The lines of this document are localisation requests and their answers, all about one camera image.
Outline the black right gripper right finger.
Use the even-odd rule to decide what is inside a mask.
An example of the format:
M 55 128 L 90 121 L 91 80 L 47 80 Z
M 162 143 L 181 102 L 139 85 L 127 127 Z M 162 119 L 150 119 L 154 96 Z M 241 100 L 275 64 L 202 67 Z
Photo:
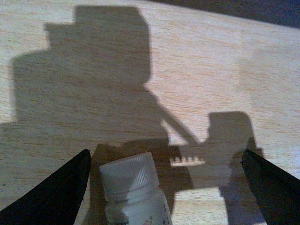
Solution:
M 251 150 L 242 167 L 257 205 L 268 225 L 300 223 L 300 180 Z

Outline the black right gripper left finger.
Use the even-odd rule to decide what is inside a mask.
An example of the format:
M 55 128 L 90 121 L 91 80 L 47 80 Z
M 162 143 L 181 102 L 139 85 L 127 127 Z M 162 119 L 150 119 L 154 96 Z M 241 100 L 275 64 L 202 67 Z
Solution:
M 0 212 L 2 225 L 73 225 L 86 191 L 91 155 L 84 149 Z

